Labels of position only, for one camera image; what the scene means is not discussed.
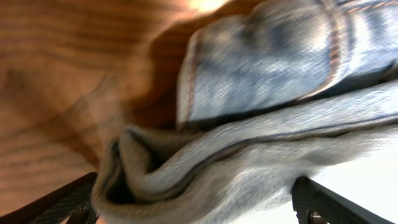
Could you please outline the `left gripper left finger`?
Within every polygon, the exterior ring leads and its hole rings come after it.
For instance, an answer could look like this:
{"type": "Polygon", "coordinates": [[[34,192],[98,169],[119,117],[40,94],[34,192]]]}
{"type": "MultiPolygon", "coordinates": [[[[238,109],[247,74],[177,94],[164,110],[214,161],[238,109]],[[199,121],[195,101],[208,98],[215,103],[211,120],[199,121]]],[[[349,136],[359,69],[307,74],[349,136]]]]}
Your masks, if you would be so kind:
{"type": "Polygon", "coordinates": [[[97,178],[90,172],[73,182],[1,217],[1,223],[81,223],[95,224],[98,214],[91,204],[91,191],[97,178]]]}

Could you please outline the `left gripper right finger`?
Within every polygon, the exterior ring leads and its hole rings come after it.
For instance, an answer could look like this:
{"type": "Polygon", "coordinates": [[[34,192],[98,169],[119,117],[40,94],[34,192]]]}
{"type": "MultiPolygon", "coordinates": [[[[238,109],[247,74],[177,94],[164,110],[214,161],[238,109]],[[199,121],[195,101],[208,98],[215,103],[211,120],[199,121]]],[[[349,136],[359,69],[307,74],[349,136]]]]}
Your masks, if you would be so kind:
{"type": "Polygon", "coordinates": [[[300,224],[392,224],[308,177],[295,180],[291,195],[300,224]]]}

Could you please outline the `blue denim jeans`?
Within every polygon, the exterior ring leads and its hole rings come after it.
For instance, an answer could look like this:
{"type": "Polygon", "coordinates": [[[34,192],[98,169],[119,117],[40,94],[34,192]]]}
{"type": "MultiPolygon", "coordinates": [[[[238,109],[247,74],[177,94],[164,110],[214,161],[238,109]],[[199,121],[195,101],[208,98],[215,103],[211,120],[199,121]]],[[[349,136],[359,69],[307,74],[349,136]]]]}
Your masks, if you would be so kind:
{"type": "Polygon", "coordinates": [[[295,223],[307,176],[397,221],[397,2],[266,1],[196,31],[177,125],[130,126],[92,203],[108,223],[295,223]]]}

